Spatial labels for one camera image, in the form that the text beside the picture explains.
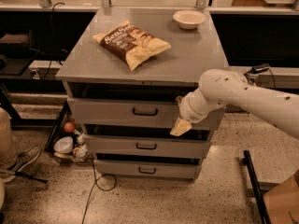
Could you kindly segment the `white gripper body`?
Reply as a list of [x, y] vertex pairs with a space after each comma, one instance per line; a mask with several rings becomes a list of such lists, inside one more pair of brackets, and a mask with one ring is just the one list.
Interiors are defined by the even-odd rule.
[[186, 96], [180, 99], [178, 102], [179, 114], [182, 119], [191, 123], [199, 123], [202, 120], [202, 117], [193, 110], [191, 106], [192, 98], [193, 93], [189, 92]]

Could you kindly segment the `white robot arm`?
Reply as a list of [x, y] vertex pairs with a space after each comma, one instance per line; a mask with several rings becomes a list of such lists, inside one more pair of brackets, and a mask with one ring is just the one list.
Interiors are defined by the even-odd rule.
[[299, 138], [299, 96], [250, 85], [233, 71], [211, 69], [200, 76], [198, 88], [179, 98], [179, 117], [171, 130], [181, 136], [214, 110], [235, 105]]

